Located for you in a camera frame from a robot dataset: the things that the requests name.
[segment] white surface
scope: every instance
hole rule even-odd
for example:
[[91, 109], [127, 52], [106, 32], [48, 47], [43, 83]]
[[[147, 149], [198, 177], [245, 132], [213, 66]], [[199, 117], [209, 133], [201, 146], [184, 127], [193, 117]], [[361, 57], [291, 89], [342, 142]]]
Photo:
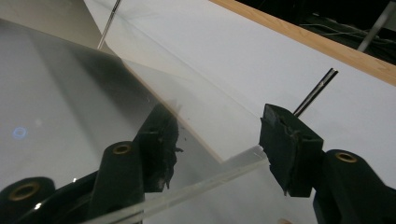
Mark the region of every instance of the white surface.
[[[53, 50], [48, 37], [49, 49], [40, 48], [34, 34], [7, 24], [0, 36], [0, 190], [34, 176], [59, 188], [96, 171], [105, 148], [137, 129], [61, 41]], [[54, 51], [56, 71], [43, 57]], [[18, 127], [23, 138], [13, 136]]]
[[[85, 2], [103, 30], [114, 3]], [[122, 1], [106, 42], [156, 94], [177, 100], [181, 118], [223, 161], [258, 143], [264, 104], [294, 110], [333, 67], [339, 75], [302, 121], [324, 150], [359, 154], [396, 187], [389, 84], [204, 0]], [[313, 220], [306, 207], [275, 201], [297, 223]]]

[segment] metal rod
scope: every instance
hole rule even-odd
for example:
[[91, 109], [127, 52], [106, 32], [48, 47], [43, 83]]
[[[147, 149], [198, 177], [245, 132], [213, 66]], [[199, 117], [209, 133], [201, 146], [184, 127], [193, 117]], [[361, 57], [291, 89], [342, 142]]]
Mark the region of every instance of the metal rod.
[[308, 96], [303, 100], [303, 102], [294, 111], [295, 117], [300, 117], [301, 114], [308, 108], [308, 106], [317, 98], [321, 91], [329, 84], [330, 81], [337, 75], [338, 71], [331, 68], [329, 72], [323, 77], [323, 79], [318, 83], [318, 85], [309, 92]]
[[114, 5], [113, 10], [111, 11], [110, 17], [108, 18], [105, 30], [103, 31], [102, 38], [99, 41], [98, 49], [101, 49], [103, 44], [105, 43], [105, 38], [110, 28], [111, 22], [113, 22], [114, 15], [116, 14], [117, 9], [119, 8], [121, 0], [117, 0], [116, 5]]
[[387, 23], [390, 19], [392, 13], [396, 10], [396, 2], [390, 1], [388, 5], [385, 7], [382, 14], [378, 17], [375, 22], [373, 28], [370, 30], [369, 34], [363, 39], [361, 44], [358, 47], [358, 51], [364, 52], [367, 47], [369, 47], [372, 40], [375, 38], [376, 34], [382, 29], [382, 27]]

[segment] screw hole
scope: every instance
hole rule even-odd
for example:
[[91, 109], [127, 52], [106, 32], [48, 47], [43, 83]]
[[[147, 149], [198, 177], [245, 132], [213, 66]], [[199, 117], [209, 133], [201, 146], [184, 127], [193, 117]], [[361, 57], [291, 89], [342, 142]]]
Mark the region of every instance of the screw hole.
[[40, 185], [37, 182], [30, 182], [12, 190], [8, 198], [14, 202], [21, 201], [32, 197], [38, 192], [39, 189]]
[[357, 162], [358, 159], [356, 159], [356, 157], [352, 156], [349, 153], [345, 153], [345, 152], [338, 152], [335, 154], [335, 157], [340, 160], [340, 161], [345, 161], [345, 162]]
[[128, 153], [131, 150], [131, 147], [128, 145], [122, 145], [113, 148], [113, 153], [117, 155], [125, 154]]

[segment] wooden board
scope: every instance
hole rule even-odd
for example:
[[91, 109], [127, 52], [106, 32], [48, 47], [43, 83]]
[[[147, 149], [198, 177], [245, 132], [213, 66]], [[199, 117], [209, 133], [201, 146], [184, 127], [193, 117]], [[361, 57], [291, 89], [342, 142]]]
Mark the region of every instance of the wooden board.
[[234, 0], [211, 0], [211, 2], [396, 86], [396, 66], [393, 64], [331, 41]]

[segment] thin metal wire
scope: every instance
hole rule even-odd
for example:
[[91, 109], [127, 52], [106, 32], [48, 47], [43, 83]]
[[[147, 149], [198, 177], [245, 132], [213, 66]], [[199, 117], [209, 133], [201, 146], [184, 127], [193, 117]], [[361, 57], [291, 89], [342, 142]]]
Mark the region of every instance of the thin metal wire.
[[113, 22], [114, 15], [116, 14], [117, 9], [120, 6], [120, 3], [121, 3], [121, 0], [117, 0], [116, 5], [114, 5], [113, 10], [111, 10], [111, 14], [110, 14], [110, 17], [108, 18], [105, 30], [103, 31], [102, 38], [99, 41], [98, 49], [101, 49], [103, 44], [105, 43], [108, 29], [110, 29], [111, 22]]
[[295, 117], [300, 117], [303, 112], [308, 108], [308, 106], [317, 98], [321, 91], [329, 84], [330, 81], [337, 75], [338, 71], [331, 68], [329, 72], [323, 77], [323, 79], [318, 83], [318, 85], [306, 96], [303, 102], [294, 111]]

